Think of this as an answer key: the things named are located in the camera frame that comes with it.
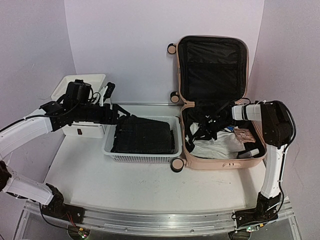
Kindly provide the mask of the white perforated plastic basket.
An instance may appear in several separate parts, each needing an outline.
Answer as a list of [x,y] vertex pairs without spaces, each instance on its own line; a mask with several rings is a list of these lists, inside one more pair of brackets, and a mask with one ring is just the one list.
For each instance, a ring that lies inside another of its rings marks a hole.
[[183,138],[178,116],[142,116],[145,119],[151,119],[166,122],[173,132],[174,149],[173,153],[168,154],[146,154],[146,153],[117,153],[111,152],[114,145],[114,136],[116,132],[115,125],[108,125],[105,130],[102,144],[102,153],[112,158],[116,162],[125,163],[170,163],[173,159],[178,158],[182,154]]

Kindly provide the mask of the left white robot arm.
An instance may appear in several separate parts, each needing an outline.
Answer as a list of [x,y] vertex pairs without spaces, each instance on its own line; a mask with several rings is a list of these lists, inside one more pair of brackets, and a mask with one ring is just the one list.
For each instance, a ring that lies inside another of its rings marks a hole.
[[63,136],[61,129],[75,123],[116,125],[130,116],[111,103],[114,83],[99,91],[82,79],[67,83],[61,96],[0,130],[0,190],[16,198],[47,206],[57,219],[67,214],[59,191],[43,183]]

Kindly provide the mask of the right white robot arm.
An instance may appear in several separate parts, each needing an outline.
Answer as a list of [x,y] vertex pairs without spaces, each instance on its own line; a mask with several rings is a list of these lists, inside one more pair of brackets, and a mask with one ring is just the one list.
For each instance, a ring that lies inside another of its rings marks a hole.
[[261,122],[267,156],[266,173],[258,202],[278,199],[282,192],[283,170],[289,145],[296,137],[296,124],[291,112],[283,102],[274,100],[249,104],[225,103],[214,112],[201,111],[198,118],[187,128],[188,143],[217,140],[218,133],[226,127],[236,127],[236,122]]

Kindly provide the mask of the pink hard-shell suitcase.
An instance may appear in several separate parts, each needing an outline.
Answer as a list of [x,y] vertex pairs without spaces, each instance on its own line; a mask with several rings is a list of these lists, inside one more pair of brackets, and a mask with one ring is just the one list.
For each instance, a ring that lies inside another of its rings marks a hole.
[[240,39],[222,36],[189,35],[167,46],[167,52],[176,56],[178,91],[172,92],[172,102],[182,101],[180,124],[183,156],[171,161],[173,172],[188,167],[193,170],[247,169],[257,166],[266,156],[265,142],[257,124],[253,121],[237,121],[234,128],[248,129],[256,142],[244,143],[242,154],[259,149],[251,158],[207,159],[188,152],[186,137],[192,121],[198,119],[203,106],[222,106],[225,103],[243,105],[246,99],[249,74],[249,51]]

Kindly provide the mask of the dark jeans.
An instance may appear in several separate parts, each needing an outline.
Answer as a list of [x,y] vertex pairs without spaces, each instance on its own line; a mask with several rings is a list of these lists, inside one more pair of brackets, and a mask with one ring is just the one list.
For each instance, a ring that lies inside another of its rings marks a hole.
[[131,115],[116,125],[111,152],[161,155],[172,154],[174,149],[169,123]]

